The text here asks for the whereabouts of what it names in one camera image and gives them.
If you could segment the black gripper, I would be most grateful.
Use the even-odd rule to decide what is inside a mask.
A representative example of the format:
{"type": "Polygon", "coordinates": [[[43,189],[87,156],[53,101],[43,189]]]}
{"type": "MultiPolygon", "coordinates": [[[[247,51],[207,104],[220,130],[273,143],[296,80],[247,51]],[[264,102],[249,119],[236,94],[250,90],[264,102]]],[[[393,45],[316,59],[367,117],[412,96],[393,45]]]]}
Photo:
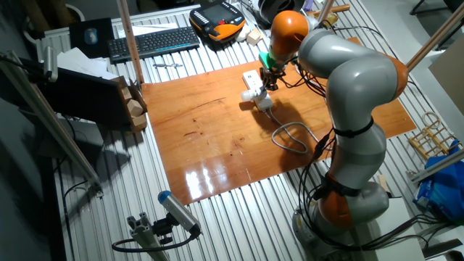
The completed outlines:
{"type": "Polygon", "coordinates": [[[262,80],[262,87],[260,90],[265,90],[266,85],[268,84],[269,91],[276,91],[278,90],[278,85],[276,81],[283,76],[282,70],[269,70],[266,67],[260,68],[260,78],[262,80]]]}

